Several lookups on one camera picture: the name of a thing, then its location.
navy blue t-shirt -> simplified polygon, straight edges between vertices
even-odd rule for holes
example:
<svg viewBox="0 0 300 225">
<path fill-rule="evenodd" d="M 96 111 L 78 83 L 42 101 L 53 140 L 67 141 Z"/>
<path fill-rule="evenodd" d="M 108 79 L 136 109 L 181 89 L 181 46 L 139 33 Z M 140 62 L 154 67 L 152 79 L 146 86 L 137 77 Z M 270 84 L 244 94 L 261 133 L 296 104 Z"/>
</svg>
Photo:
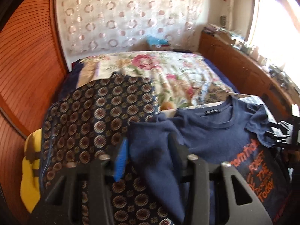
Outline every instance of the navy blue t-shirt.
<svg viewBox="0 0 300 225">
<path fill-rule="evenodd" d="M 173 118 L 160 113 L 154 122 L 131 123 L 129 153 L 153 194 L 180 222 L 186 195 L 178 184 L 167 147 L 170 132 L 180 144 L 209 163 L 231 162 L 256 193 L 273 219 L 289 193 L 289 185 L 265 136 L 268 118 L 263 105 L 234 97 L 214 107 L 178 109 Z"/>
</svg>

blue plastic piece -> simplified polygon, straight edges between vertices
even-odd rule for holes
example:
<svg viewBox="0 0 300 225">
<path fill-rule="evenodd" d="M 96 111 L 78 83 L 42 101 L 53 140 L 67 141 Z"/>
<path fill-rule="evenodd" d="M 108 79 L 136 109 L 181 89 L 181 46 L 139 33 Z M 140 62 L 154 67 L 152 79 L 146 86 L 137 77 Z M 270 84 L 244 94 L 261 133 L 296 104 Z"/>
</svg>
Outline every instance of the blue plastic piece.
<svg viewBox="0 0 300 225">
<path fill-rule="evenodd" d="M 147 36 L 147 43 L 148 45 L 168 45 L 168 41 L 165 39 L 158 39 L 155 38 L 154 36 Z"/>
<path fill-rule="evenodd" d="M 122 144 L 119 149 L 119 154 L 115 160 L 115 174 L 113 178 L 116 182 L 119 182 L 124 174 L 127 159 L 128 159 L 128 140 L 127 138 L 123 138 Z"/>
</svg>

black plastic bracket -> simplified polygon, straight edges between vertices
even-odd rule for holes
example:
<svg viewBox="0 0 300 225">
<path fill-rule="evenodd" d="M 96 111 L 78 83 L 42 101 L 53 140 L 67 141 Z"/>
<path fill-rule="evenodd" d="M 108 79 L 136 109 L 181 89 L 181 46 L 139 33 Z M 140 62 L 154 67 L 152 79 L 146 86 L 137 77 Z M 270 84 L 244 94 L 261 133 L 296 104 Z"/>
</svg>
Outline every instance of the black plastic bracket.
<svg viewBox="0 0 300 225">
<path fill-rule="evenodd" d="M 278 123 L 269 123 L 270 127 L 280 129 L 283 135 L 278 136 L 273 132 L 267 131 L 266 135 L 275 140 L 275 143 L 280 148 L 285 148 L 287 150 L 300 149 L 300 142 L 298 140 L 299 127 L 300 127 L 300 113 L 298 105 L 292 105 L 292 124 L 285 121 L 280 121 Z"/>
<path fill-rule="evenodd" d="M 242 175 L 229 162 L 208 164 L 196 155 L 189 154 L 177 141 L 176 134 L 168 137 L 174 168 L 181 167 L 181 182 L 190 182 L 184 225 L 209 225 L 210 181 L 224 184 L 225 195 L 218 195 L 219 204 L 227 204 L 226 225 L 272 225 L 264 206 Z"/>
<path fill-rule="evenodd" d="M 112 179 L 105 168 L 110 160 L 63 168 L 56 174 L 53 187 L 46 190 L 34 208 L 28 225 L 80 225 L 80 185 L 88 181 L 90 224 L 114 225 L 110 192 L 106 182 Z"/>
</svg>

wooden shelf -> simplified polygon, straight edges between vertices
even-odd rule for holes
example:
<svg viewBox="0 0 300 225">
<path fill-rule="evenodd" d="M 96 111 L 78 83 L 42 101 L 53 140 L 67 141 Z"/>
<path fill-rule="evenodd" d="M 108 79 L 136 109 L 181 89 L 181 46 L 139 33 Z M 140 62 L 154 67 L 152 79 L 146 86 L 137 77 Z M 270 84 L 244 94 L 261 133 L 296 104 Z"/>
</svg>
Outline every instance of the wooden shelf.
<svg viewBox="0 0 300 225">
<path fill-rule="evenodd" d="M 224 41 L 202 32 L 199 52 L 212 61 L 240 93 L 265 99 L 275 118 L 287 120 L 291 117 L 291 105 L 300 105 L 296 91 L 286 91 L 256 61 Z"/>
</svg>

floral bedspread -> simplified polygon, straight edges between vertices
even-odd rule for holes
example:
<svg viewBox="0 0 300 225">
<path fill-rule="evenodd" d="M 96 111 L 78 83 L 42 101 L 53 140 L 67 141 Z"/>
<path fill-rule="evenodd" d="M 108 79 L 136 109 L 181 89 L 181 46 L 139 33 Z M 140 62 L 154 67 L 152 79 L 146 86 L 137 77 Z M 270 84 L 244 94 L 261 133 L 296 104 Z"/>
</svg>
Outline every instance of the floral bedspread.
<svg viewBox="0 0 300 225">
<path fill-rule="evenodd" d="M 77 87 L 113 72 L 152 78 L 161 110 L 224 101 L 237 95 L 196 54 L 165 51 L 121 52 L 87 57 Z"/>
</svg>

